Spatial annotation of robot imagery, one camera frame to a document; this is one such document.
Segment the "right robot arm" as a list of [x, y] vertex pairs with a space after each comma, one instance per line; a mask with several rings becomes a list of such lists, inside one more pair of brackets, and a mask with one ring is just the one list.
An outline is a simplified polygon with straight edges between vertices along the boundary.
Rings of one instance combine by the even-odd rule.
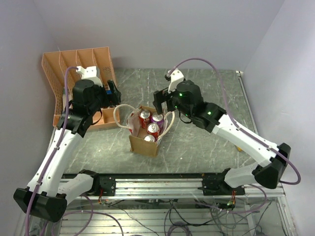
[[287, 167], [291, 151], [288, 144], [277, 145], [265, 140], [232, 120], [225, 109], [205, 102], [200, 87], [190, 80], [178, 83], [173, 91], [166, 88], [155, 91], [153, 105], [159, 114], [163, 103], [167, 104], [168, 111], [178, 110], [196, 127], [228, 140], [255, 160], [252, 165], [227, 170], [217, 182], [220, 193], [226, 195], [236, 187], [253, 183], [268, 189], [277, 187]]

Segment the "watermelon print canvas bag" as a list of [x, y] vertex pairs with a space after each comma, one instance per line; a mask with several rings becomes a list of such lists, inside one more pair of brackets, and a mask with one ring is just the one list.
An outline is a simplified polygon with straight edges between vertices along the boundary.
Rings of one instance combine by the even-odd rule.
[[[132, 109], [132, 112], [127, 117], [126, 125], [120, 124], [117, 120], [116, 113], [118, 112], [119, 108], [127, 107]], [[139, 108], [134, 108], [128, 104], [121, 104], [114, 108], [113, 117], [116, 125], [120, 128], [127, 129], [130, 132], [129, 141], [130, 141], [130, 151], [145, 155], [145, 156], [157, 156], [158, 154], [158, 147], [162, 140], [162, 138], [168, 133], [170, 128], [172, 127], [175, 121], [175, 113], [174, 112], [165, 112], [163, 111], [162, 114], [164, 116], [164, 127], [160, 130], [160, 135], [157, 141], [154, 142], [147, 142], [144, 141], [143, 138], [148, 135], [147, 129], [143, 129], [140, 124], [139, 120], [139, 113], [142, 109], [147, 109], [151, 112], [151, 115], [156, 112], [154, 108], [141, 106]]]

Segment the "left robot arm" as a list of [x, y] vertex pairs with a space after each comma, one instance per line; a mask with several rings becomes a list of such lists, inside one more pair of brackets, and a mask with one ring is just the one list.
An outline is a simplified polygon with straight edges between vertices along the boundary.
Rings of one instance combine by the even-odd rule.
[[94, 125], [95, 113], [121, 102], [121, 93], [114, 81], [107, 83], [109, 89], [89, 79], [75, 83], [73, 99], [59, 119], [44, 161], [26, 188], [17, 188], [14, 192], [13, 198], [24, 213], [58, 222], [67, 205], [76, 197], [83, 193], [95, 195], [100, 191], [99, 175], [93, 171], [80, 171], [68, 184], [60, 185], [60, 180], [72, 152]]

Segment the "purple Fanta can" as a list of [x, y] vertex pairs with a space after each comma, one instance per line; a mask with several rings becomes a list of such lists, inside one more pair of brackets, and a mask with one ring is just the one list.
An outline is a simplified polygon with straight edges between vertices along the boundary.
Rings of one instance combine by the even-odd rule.
[[160, 130], [164, 127], [164, 116], [163, 114], [158, 114], [157, 112], [154, 112], [151, 116], [151, 123], [156, 123]]

